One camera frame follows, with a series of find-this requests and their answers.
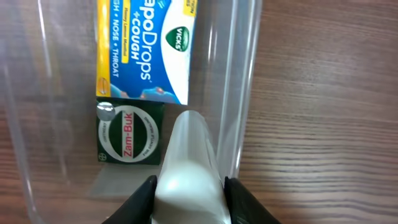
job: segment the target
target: green vicks logo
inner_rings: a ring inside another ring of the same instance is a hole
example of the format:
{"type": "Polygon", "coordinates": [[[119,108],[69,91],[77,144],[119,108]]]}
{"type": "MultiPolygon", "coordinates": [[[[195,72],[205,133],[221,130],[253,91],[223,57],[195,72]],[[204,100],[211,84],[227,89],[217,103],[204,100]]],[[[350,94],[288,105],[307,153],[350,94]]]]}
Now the green vicks logo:
{"type": "Polygon", "coordinates": [[[189,45],[189,30],[186,27],[178,27],[166,35],[166,40],[175,50],[184,52],[189,45]]]}

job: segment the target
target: green box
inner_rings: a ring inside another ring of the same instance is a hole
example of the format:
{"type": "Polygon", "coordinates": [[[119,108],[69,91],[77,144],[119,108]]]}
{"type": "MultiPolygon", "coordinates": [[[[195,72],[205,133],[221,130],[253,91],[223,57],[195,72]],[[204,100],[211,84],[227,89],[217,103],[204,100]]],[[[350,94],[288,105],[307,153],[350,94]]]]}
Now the green box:
{"type": "Polygon", "coordinates": [[[164,104],[97,98],[98,161],[159,165],[164,104]]]}

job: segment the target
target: bayer logo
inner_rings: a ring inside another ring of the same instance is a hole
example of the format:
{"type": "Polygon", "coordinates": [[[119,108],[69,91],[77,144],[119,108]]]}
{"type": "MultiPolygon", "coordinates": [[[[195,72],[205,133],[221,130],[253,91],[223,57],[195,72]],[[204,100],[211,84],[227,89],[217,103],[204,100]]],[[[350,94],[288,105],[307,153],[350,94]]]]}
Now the bayer logo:
{"type": "Polygon", "coordinates": [[[105,153],[99,153],[99,154],[98,154],[98,159],[101,160],[101,161],[105,161],[105,160],[106,160],[106,155],[105,155],[105,153]]]}

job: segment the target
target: brown wooden surface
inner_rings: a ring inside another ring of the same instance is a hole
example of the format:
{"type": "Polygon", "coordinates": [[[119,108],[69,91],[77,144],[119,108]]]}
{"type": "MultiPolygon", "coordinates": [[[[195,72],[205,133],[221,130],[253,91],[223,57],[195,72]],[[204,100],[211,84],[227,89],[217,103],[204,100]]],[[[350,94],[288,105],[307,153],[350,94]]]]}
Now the brown wooden surface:
{"type": "MultiPolygon", "coordinates": [[[[398,223],[398,4],[328,2],[264,0],[240,178],[283,223],[398,223]]],[[[0,223],[28,223],[0,128],[0,223]]]]}

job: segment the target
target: yellow stripe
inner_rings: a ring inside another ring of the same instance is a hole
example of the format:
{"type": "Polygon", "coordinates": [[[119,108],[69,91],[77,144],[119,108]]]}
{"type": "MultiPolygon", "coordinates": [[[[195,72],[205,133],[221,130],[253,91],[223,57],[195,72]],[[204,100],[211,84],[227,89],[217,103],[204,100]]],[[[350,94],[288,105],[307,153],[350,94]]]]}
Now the yellow stripe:
{"type": "Polygon", "coordinates": [[[109,73],[109,1],[98,0],[97,96],[111,96],[109,73]]]}
{"type": "Polygon", "coordinates": [[[129,63],[130,0],[123,1],[122,63],[129,63]]]}

